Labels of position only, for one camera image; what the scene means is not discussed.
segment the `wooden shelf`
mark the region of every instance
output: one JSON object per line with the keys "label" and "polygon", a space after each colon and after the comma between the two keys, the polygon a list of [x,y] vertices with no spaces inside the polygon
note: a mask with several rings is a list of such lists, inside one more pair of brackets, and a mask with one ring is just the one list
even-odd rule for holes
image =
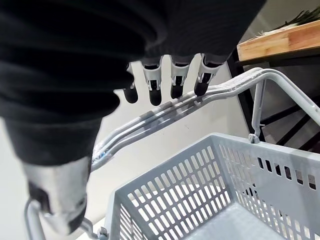
{"label": "wooden shelf", "polygon": [[320,20],[250,39],[237,45],[240,61],[320,48]]}

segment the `prosthetic hand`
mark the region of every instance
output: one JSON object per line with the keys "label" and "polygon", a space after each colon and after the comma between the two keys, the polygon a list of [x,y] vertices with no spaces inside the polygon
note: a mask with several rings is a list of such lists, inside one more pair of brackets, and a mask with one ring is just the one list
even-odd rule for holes
{"label": "prosthetic hand", "polygon": [[120,102],[113,90],[138,99],[128,63],[142,61],[150,101],[159,105],[161,56],[171,55],[178,98],[185,56],[206,53],[194,89],[201,96],[264,2],[1,1],[0,115],[30,197],[57,233],[84,219],[95,139]]}

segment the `metal handle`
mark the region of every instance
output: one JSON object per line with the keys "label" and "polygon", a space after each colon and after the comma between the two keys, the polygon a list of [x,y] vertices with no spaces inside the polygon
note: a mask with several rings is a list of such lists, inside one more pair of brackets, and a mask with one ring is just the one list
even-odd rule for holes
{"label": "metal handle", "polygon": [[266,80],[278,84],[310,117],[320,125],[320,108],[286,75],[274,69],[256,67],[219,85],[210,86],[203,96],[193,92],[169,101],[115,130],[94,149],[91,171],[106,164],[113,155],[164,127],[182,119],[204,105],[220,99],[231,98],[257,85],[254,97],[252,127],[260,134],[260,119]]}

